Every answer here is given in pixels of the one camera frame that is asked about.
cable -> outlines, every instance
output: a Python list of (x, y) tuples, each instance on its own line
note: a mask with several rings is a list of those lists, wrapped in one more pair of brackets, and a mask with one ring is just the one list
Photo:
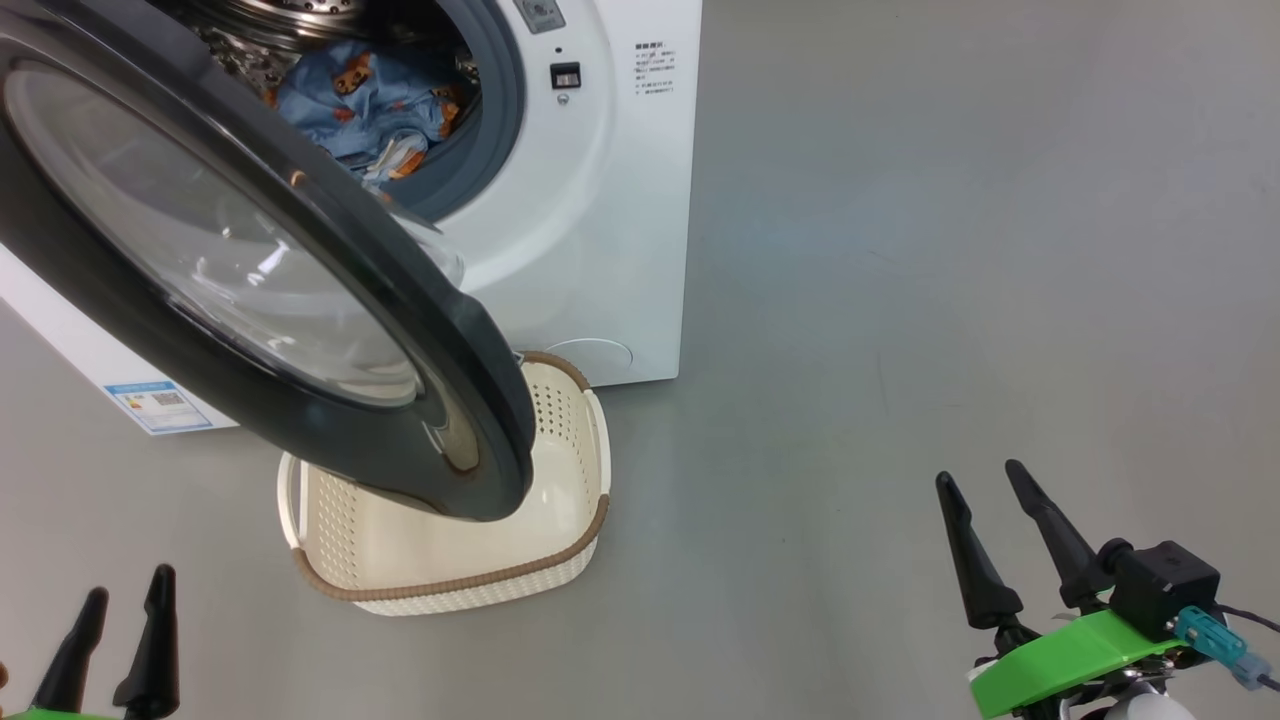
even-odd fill
[(1228, 615), (1235, 615), (1236, 618), (1243, 618), (1252, 623), (1257, 623), (1263, 628), (1268, 628), (1271, 630), (1280, 633), (1280, 623), (1276, 623), (1275, 620), (1267, 620), (1266, 618), (1258, 615), (1257, 612), (1249, 612), (1248, 610), (1236, 610), (1229, 605), (1221, 605), (1221, 603), (1217, 605), (1217, 609)]

blue connector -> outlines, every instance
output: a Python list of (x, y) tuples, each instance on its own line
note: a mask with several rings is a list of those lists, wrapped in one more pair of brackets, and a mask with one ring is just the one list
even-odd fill
[(1226, 665), (1235, 682), (1247, 689), (1261, 688), (1258, 676), (1271, 674), (1271, 664), (1249, 652), (1249, 644), (1244, 638), (1199, 607), (1184, 607), (1174, 619), (1172, 632), (1178, 639), (1192, 646), (1192, 650)]

gray floor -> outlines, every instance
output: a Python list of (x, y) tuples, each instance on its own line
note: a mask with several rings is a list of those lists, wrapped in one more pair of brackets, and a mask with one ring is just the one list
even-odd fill
[[(1274, 0), (708, 0), (684, 375), (604, 396), (584, 577), (484, 611), (320, 597), (278, 451), (143, 437), (0, 309), (0, 702), (104, 583), (106, 710), (165, 560), (187, 717), (975, 717), (932, 478), (1052, 628), (1007, 456), (1280, 615), (1277, 68)], [(1174, 692), (1280, 711), (1213, 667)]]

green plastic bracket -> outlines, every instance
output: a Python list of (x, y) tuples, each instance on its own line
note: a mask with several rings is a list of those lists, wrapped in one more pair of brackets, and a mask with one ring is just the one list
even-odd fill
[(4, 720), (116, 720), (115, 717), (104, 717), (101, 715), (81, 715), (78, 712), (59, 712), (56, 710), (44, 710), (40, 707), (32, 707), (31, 710), (24, 710), (17, 715), (8, 715)]
[(989, 720), (1183, 644), (1153, 643), (1103, 610), (1015, 648), (974, 678), (969, 691)]

white plastic basket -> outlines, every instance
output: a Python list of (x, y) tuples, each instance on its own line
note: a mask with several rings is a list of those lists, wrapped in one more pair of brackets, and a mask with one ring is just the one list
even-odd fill
[(568, 363), (527, 354), (522, 370), (538, 414), (534, 483), (503, 520), (406, 507), (284, 454), (280, 524), (316, 589), (379, 615), (425, 615), (549, 591), (586, 568), (609, 507), (604, 414)]

